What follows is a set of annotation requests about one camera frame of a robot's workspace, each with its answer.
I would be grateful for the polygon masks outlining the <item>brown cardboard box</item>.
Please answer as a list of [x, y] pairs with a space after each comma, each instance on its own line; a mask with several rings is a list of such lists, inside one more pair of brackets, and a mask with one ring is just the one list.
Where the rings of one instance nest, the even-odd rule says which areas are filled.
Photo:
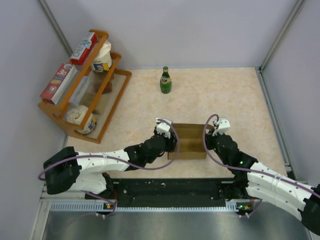
[[180, 141], [180, 151], [176, 160], [205, 160], [207, 152], [203, 144], [204, 124], [174, 123]]

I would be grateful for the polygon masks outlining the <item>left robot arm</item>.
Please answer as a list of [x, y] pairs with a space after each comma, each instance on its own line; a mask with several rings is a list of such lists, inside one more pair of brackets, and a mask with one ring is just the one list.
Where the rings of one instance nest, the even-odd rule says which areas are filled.
[[117, 151], [86, 153], [65, 147], [43, 163], [46, 191], [49, 195], [86, 191], [109, 198], [114, 187], [108, 171], [142, 170], [164, 153], [172, 153], [178, 139], [176, 130], [162, 122], [151, 138]]

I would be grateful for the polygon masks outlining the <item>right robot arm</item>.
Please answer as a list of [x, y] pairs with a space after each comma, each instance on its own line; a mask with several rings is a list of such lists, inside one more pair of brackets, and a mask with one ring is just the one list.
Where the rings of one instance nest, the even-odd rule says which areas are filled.
[[266, 201], [296, 217], [310, 232], [320, 234], [320, 187], [298, 182], [270, 169], [256, 158], [239, 150], [226, 134], [204, 131], [202, 141], [206, 152], [213, 150], [236, 182], [233, 192], [239, 198], [247, 195]]

